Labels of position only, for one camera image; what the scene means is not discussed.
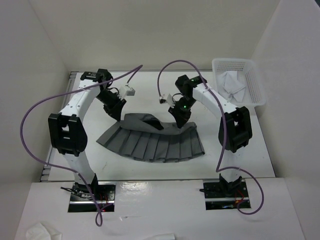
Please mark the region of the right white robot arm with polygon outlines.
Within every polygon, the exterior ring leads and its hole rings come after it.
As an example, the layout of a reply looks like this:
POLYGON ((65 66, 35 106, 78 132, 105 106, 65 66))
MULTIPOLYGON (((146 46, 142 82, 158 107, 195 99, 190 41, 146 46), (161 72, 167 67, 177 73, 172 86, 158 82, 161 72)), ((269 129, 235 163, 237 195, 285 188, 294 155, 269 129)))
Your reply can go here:
POLYGON ((244 147, 253 136, 250 112, 246 107, 237 107, 224 99, 200 76, 189 78, 182 75, 175 81, 175 86, 182 97, 173 102, 168 112, 174 117, 178 128, 190 119, 191 107, 195 102, 202 103, 216 117, 221 115, 218 140, 225 149, 217 166, 220 170, 219 186, 212 191, 230 197, 240 189, 244 147))

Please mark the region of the grey pleated skirt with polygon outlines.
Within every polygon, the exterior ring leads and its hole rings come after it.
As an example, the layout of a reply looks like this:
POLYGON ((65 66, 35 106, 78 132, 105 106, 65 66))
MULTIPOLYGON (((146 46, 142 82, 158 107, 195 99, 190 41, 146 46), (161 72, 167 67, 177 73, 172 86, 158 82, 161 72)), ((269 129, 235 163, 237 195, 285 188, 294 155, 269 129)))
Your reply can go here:
POLYGON ((149 113, 127 113, 96 142, 119 156, 147 163, 178 163, 205 154, 194 122, 179 128, 149 113))

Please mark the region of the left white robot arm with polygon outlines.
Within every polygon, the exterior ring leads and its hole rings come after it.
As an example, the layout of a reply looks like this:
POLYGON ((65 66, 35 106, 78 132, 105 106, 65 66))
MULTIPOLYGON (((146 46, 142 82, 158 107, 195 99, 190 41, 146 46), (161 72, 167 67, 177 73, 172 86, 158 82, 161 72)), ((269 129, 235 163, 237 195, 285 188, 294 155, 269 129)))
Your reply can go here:
POLYGON ((69 103, 59 112, 48 117, 51 145, 64 156, 71 169, 75 170, 75 191, 81 191, 88 200, 98 197, 100 188, 97 175, 91 169, 85 149, 88 136, 83 119, 95 98, 103 103, 104 111, 116 121, 126 100, 119 93, 112 92, 110 83, 95 86, 75 93, 69 103))

